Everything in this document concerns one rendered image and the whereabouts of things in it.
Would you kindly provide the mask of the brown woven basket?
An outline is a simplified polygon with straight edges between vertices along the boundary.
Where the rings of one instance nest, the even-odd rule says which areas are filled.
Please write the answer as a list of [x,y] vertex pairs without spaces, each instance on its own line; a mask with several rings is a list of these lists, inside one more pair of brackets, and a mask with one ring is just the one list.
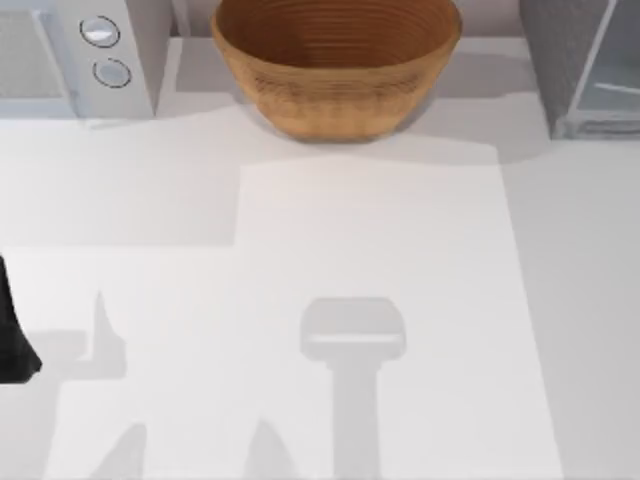
[[220,0],[212,38],[278,131],[366,141],[423,102],[462,34],[454,0]]

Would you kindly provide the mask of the round microwave knob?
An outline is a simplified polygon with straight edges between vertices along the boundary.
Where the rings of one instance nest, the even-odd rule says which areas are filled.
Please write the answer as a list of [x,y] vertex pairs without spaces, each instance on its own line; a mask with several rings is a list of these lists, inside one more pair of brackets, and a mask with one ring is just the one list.
[[99,60],[92,65],[94,79],[102,86],[111,89],[121,89],[132,81],[130,68],[115,58]]
[[79,33],[86,43],[102,49],[114,47],[121,38],[118,25],[106,16],[94,16],[81,20]]

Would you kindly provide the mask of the pale microwave oven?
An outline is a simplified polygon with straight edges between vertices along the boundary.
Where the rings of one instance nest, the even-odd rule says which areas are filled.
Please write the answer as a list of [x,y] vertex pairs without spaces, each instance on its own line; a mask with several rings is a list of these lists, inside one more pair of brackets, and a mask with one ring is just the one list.
[[[119,27],[112,48],[79,33],[106,16]],[[174,23],[172,0],[0,0],[0,119],[147,119],[156,114]],[[98,83],[94,62],[131,70],[121,89]]]

